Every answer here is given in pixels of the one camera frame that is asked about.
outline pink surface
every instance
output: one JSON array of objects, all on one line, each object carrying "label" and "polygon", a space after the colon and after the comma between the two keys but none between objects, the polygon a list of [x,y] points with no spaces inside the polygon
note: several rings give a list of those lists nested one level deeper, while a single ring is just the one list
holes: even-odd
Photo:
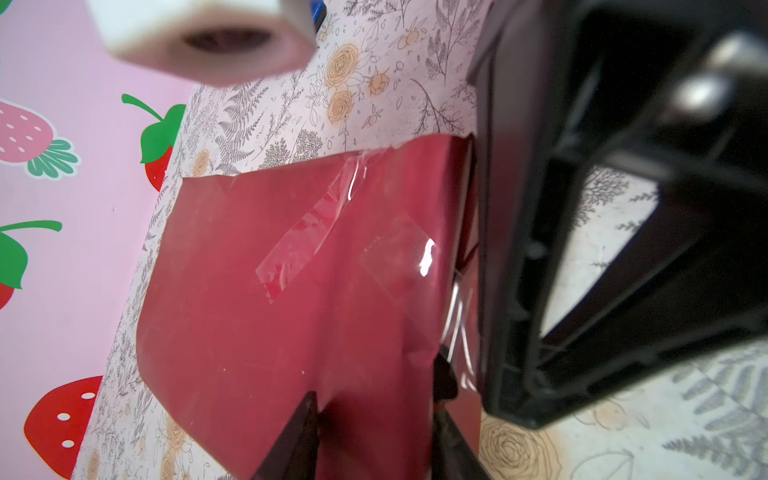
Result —
[{"label": "pink surface", "polygon": [[308,390],[317,478],[423,480],[466,139],[185,179],[137,328],[144,381],[239,480]]},{"label": "pink surface", "polygon": [[0,97],[44,115],[81,158],[60,181],[0,164],[0,225],[63,223],[9,232],[29,265],[0,310],[3,478],[60,478],[27,443],[27,414],[50,390],[104,372],[157,199],[139,164],[154,120],[121,95],[165,112],[190,87],[107,56],[82,0],[14,0],[0,15]]}]

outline floral pattern surface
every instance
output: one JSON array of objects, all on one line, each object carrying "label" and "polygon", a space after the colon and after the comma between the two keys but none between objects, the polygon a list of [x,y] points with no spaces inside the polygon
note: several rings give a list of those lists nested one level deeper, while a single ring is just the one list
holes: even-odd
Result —
[{"label": "floral pattern surface", "polygon": [[[302,71],[194,89],[72,478],[233,480],[143,384],[135,333],[182,177],[236,175],[422,134],[475,127],[465,81],[490,0],[329,0]],[[654,209],[655,185],[588,175],[547,328],[586,293]],[[764,344],[721,353],[621,392],[541,432],[484,416],[496,479],[768,478]]]}]

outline white object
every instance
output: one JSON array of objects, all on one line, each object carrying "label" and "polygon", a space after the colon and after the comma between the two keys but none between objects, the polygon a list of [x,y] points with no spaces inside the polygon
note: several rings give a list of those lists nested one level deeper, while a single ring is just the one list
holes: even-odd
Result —
[{"label": "white object", "polygon": [[112,55],[224,86],[304,67],[309,0],[88,0]]}]

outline green stem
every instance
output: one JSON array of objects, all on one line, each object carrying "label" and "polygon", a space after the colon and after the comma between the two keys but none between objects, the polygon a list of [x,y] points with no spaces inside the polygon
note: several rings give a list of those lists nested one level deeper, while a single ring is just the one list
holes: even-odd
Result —
[{"label": "green stem", "polygon": [[32,222],[11,223],[4,227],[0,227],[0,232],[7,232],[8,230],[19,230],[21,228],[47,228],[49,230],[61,231],[61,222],[54,220],[34,220]]},{"label": "green stem", "polygon": [[136,105],[142,110],[148,111],[149,113],[153,114],[155,118],[158,119],[159,121],[163,121],[163,118],[160,115],[158,115],[156,111],[149,108],[149,105],[145,104],[143,101],[139,100],[136,97],[131,97],[129,94],[123,94],[123,103]]}]

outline red paper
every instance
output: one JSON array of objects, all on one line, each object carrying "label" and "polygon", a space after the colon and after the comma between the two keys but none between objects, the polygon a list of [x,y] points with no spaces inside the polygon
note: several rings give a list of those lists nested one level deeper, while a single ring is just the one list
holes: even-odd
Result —
[{"label": "red paper", "polygon": [[308,390],[317,478],[429,471],[469,142],[184,179],[137,330],[144,381],[247,480]]}]

